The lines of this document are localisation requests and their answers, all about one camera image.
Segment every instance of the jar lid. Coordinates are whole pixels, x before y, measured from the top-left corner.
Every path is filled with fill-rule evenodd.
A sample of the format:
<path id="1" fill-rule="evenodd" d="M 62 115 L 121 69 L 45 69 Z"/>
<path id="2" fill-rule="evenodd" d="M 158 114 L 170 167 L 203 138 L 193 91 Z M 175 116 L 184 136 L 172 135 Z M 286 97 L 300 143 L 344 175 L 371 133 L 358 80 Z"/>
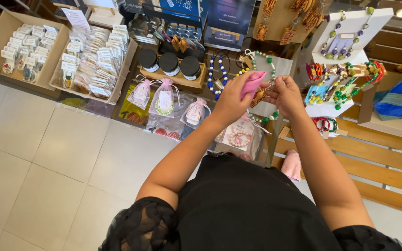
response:
<path id="1" fill-rule="evenodd" d="M 158 62 L 158 55 L 152 49 L 144 49 L 139 53 L 139 64 L 144 68 L 151 68 Z"/>
<path id="2" fill-rule="evenodd" d="M 162 54 L 159 58 L 159 67 L 165 72 L 175 71 L 178 67 L 179 61 L 178 57 L 171 52 Z"/>
<path id="3" fill-rule="evenodd" d="M 180 67 L 182 74 L 192 77 L 200 70 L 200 62 L 195 57 L 186 57 L 181 61 Z"/>

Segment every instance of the wooden tray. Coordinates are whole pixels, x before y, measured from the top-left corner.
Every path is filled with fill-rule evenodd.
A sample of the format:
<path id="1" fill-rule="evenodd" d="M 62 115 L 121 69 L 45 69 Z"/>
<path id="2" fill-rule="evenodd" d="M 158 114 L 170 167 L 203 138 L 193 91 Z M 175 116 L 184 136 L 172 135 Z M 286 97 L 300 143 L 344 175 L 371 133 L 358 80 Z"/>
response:
<path id="1" fill-rule="evenodd" d="M 160 80 L 160 79 L 163 79 L 163 78 L 170 78 L 170 79 L 173 80 L 174 83 L 201 89 L 202 86 L 203 86 L 203 83 L 204 83 L 204 76 L 205 76 L 205 73 L 206 73 L 205 63 L 200 63 L 200 68 L 201 68 L 201 74 L 195 80 L 186 79 L 184 77 L 184 75 L 182 75 L 181 71 L 179 71 L 178 74 L 176 74 L 175 76 L 167 76 L 167 75 L 165 75 L 165 73 L 162 71 L 161 68 L 159 68 L 155 72 L 149 72 L 149 71 L 146 71 L 144 69 L 144 67 L 141 66 L 141 69 L 139 71 L 142 73 L 142 75 L 144 75 L 145 77 L 147 77 L 149 79 Z"/>

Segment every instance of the black dress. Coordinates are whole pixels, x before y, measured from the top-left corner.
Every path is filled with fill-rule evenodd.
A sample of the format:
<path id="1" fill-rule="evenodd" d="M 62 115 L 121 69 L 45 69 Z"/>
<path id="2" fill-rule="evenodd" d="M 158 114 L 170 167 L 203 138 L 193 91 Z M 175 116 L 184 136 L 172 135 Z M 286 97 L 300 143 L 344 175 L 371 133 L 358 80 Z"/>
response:
<path id="1" fill-rule="evenodd" d="M 176 211 L 146 197 L 116 215 L 100 251 L 402 251 L 364 225 L 329 230 L 317 207 L 278 169 L 205 156 Z"/>

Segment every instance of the woman's right hand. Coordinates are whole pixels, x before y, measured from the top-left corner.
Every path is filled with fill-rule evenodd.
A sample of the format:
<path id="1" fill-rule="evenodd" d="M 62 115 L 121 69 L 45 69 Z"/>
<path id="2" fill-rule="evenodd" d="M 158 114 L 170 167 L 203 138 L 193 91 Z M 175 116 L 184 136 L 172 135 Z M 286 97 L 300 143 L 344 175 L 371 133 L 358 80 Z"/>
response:
<path id="1" fill-rule="evenodd" d="M 263 82 L 260 86 L 266 88 L 270 84 Z M 284 118 L 289 120 L 296 116 L 306 115 L 299 87 L 290 76 L 278 76 L 275 84 L 269 87 L 265 93 L 268 97 L 265 97 L 263 101 L 276 105 Z"/>

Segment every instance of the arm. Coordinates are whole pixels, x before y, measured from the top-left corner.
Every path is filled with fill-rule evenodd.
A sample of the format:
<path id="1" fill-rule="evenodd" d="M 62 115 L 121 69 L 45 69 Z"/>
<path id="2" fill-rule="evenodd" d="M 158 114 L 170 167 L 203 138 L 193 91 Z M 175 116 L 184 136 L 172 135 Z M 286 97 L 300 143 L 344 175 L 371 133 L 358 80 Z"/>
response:
<path id="1" fill-rule="evenodd" d="M 168 202 L 174 209 L 177 208 L 178 192 L 190 178 L 207 148 L 221 130 L 237 121 L 249 107 L 252 97 L 248 94 L 240 100 L 240 94 L 244 83 L 253 74 L 254 71 L 249 71 L 227 82 L 212 114 L 151 171 L 142 184 L 136 201 L 153 196 Z"/>
<path id="2" fill-rule="evenodd" d="M 297 84 L 289 76 L 279 76 L 271 89 L 271 98 L 265 101 L 276 104 L 289 119 L 305 178 L 330 230 L 374 227 L 355 184 L 306 114 Z"/>

